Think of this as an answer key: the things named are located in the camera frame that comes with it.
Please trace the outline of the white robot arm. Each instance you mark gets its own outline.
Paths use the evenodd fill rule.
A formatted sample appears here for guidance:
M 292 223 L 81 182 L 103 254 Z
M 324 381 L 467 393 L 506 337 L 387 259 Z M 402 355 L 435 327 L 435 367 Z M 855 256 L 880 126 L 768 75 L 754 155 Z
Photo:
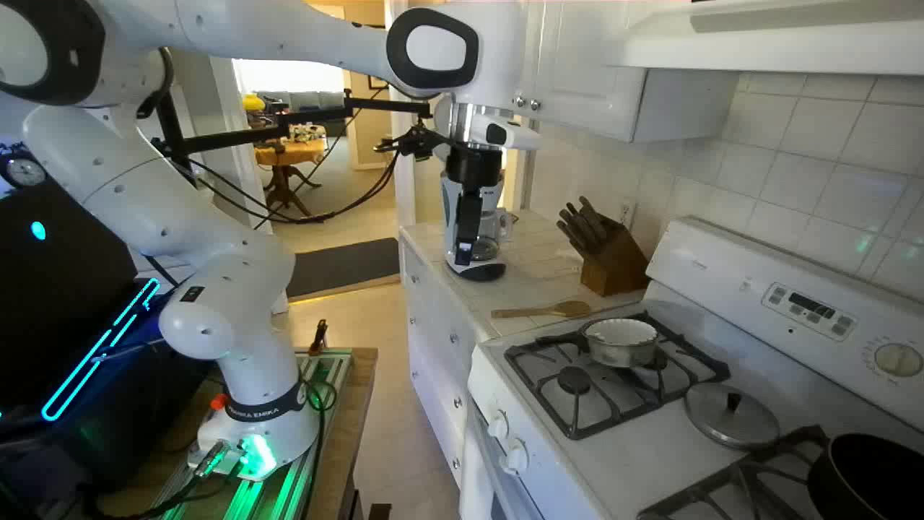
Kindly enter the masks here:
M 314 61 L 410 97 L 498 110 L 523 32 L 520 0 L 444 0 L 380 29 L 302 0 L 0 0 L 2 88 L 31 104 L 26 147 L 117 238 L 192 267 L 159 329 L 224 377 L 227 405 L 197 432 L 200 465 L 265 478 L 311 448 L 321 419 L 272 322 L 293 256 L 213 208 L 139 130 L 139 110 L 171 84 L 168 55 Z

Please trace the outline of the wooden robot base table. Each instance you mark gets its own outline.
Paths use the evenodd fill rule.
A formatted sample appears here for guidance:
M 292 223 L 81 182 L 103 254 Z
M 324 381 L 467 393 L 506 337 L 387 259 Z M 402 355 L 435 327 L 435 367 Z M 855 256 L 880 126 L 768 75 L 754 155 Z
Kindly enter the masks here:
M 227 419 L 224 390 L 201 390 L 201 426 L 155 488 L 87 491 L 87 520 L 348 520 L 353 468 L 377 353 L 296 350 L 293 412 Z

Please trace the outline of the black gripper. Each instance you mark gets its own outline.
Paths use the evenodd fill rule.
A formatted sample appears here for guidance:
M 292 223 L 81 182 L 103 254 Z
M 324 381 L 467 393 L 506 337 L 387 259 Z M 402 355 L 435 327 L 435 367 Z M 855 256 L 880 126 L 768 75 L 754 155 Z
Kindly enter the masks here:
M 451 152 L 441 171 L 444 262 L 464 280 L 506 273 L 503 238 L 503 152 L 535 149 L 540 133 L 477 104 L 451 110 Z

